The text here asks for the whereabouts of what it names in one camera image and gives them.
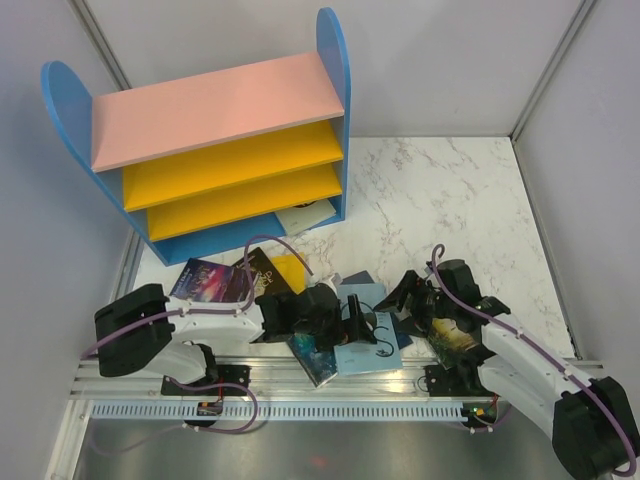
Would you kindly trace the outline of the grey G cover book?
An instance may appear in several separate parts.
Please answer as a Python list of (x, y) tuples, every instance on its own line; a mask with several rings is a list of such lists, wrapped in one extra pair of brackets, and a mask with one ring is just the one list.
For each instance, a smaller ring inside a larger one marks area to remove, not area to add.
[(336, 213), (328, 199), (296, 205), (275, 212), (275, 216), (288, 236), (297, 235), (328, 220)]

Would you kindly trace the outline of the black moon cover book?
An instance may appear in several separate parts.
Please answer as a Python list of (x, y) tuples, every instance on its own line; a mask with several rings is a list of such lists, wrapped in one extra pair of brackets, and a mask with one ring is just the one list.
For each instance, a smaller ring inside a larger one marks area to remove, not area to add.
[[(252, 249), (248, 253), (248, 260), (255, 297), (292, 292), (290, 285), (261, 248)], [(234, 271), (226, 291), (227, 298), (232, 302), (243, 302), (249, 295), (250, 287), (244, 271), (244, 259), (239, 259), (231, 267)]]

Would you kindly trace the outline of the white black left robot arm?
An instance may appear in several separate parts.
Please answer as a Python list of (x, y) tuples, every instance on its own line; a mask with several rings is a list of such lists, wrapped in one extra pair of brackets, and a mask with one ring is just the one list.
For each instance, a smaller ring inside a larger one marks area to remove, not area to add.
[(234, 303), (180, 300), (159, 284), (146, 284), (95, 313), (96, 342), (82, 356), (97, 358), (105, 378), (147, 370), (179, 393), (206, 395), (232, 381), (216, 364), (218, 347), (308, 336), (314, 352), (328, 353), (354, 341), (373, 342), (374, 324), (371, 308), (354, 294), (340, 300), (326, 282)]

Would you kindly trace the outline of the light blue cat book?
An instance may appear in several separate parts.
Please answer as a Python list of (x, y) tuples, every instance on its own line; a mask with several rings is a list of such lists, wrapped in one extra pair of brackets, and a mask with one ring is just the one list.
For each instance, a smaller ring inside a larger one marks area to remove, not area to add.
[(376, 314), (377, 327), (374, 334), (377, 343), (346, 342), (335, 346), (338, 375), (346, 377), (400, 369), (402, 360), (392, 316), (390, 313), (374, 310), (374, 307), (386, 297), (386, 288), (379, 283), (341, 284), (338, 287), (338, 298), (343, 322), (348, 316), (347, 296), (351, 294), (358, 296), (364, 312), (373, 311)]

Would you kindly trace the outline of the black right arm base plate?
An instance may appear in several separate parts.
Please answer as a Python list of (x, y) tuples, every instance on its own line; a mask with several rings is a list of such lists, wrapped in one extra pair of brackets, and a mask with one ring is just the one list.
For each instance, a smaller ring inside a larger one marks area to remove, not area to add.
[(463, 362), (449, 369), (427, 364), (416, 387), (431, 397), (489, 398), (496, 394), (510, 399), (521, 385), (507, 364), (495, 357), (480, 364)]

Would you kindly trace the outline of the purple galaxy cover book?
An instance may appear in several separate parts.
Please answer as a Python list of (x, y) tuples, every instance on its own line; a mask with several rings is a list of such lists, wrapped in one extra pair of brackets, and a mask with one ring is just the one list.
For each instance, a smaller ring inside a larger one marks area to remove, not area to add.
[(233, 303), (245, 301), (254, 285), (241, 266), (228, 266), (189, 259), (170, 295), (194, 302)]

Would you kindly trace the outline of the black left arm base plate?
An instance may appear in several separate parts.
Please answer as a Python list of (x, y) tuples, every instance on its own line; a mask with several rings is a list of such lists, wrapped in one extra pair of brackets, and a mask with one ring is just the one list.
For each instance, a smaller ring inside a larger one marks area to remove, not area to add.
[(227, 396), (243, 396), (244, 392), (232, 387), (222, 387), (221, 383), (233, 383), (248, 388), (250, 383), (251, 368), (248, 365), (230, 365), (223, 364), (217, 367), (218, 379), (214, 380), (211, 376), (205, 376), (199, 380), (188, 384), (189, 387), (204, 387), (213, 385), (213, 388), (207, 390), (192, 391), (179, 387), (167, 378), (163, 379), (161, 386), (161, 394), (163, 396), (206, 396), (215, 398), (226, 398)]

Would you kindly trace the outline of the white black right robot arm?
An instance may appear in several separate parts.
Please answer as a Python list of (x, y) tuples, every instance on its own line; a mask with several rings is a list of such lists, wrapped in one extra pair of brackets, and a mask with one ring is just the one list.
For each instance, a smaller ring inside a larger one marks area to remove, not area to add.
[(494, 296), (462, 260), (405, 272), (376, 305), (427, 340), (449, 395), (493, 394), (534, 423), (575, 479), (634, 475), (639, 431), (622, 385), (596, 378), (554, 353)]

